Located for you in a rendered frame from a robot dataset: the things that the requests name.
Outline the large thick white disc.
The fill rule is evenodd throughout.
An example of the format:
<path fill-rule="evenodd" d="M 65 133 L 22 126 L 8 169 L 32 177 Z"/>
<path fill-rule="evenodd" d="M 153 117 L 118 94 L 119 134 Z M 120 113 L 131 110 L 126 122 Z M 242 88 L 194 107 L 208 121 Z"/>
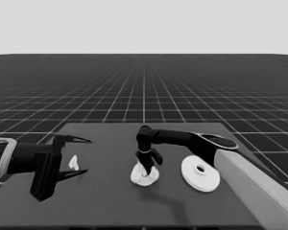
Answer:
<path fill-rule="evenodd" d="M 221 181 L 219 172 L 196 155 L 185 157 L 181 162 L 180 170 L 184 180 L 200 192 L 215 191 Z"/>

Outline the white round carrier with pins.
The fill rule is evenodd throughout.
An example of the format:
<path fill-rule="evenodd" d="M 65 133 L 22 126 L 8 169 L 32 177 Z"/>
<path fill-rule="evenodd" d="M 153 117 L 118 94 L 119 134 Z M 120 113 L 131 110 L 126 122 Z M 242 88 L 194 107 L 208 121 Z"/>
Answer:
<path fill-rule="evenodd" d="M 134 176 L 138 176 L 138 172 L 134 167 L 132 169 L 132 173 L 131 173 L 131 180 Z M 150 174 L 151 178 L 150 179 L 143 179 L 142 181 L 142 185 L 143 187 L 145 186 L 150 186 L 152 185 L 153 183 L 157 182 L 158 181 L 158 178 L 153 178 L 152 177 L 152 173 Z"/>

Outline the small white T-shaped piece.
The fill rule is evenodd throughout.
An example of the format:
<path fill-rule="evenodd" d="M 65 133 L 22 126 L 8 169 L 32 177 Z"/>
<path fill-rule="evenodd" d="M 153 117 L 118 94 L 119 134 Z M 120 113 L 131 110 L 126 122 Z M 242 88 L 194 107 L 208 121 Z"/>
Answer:
<path fill-rule="evenodd" d="M 68 164 L 69 168 L 75 171 L 78 171 L 80 169 L 79 165 L 78 165 L 78 157 L 76 155 L 74 155 L 71 160 L 69 161 Z"/>

